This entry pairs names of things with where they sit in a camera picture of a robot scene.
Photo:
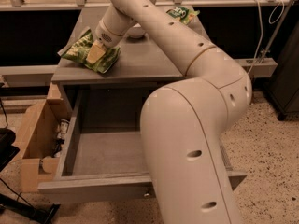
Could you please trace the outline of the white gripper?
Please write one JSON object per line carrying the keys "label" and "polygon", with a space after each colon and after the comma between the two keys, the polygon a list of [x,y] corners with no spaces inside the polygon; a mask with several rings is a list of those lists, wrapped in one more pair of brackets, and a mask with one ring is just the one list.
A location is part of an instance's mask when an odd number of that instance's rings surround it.
{"label": "white gripper", "polygon": [[134,19],[110,5],[95,28],[95,34],[99,41],[95,40],[93,42],[86,61],[91,64],[96,63],[104,56],[107,48],[117,46],[126,32],[134,25],[136,25]]}

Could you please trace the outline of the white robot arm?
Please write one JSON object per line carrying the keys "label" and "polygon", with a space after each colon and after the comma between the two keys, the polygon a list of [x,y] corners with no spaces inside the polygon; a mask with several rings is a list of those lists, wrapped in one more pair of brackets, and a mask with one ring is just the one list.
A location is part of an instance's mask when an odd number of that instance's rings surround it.
{"label": "white robot arm", "polygon": [[212,42],[157,8],[154,0],[110,0],[95,33],[114,47],[136,23],[184,76],[154,91],[140,117],[164,224],[242,224],[220,136],[249,106],[248,73]]}

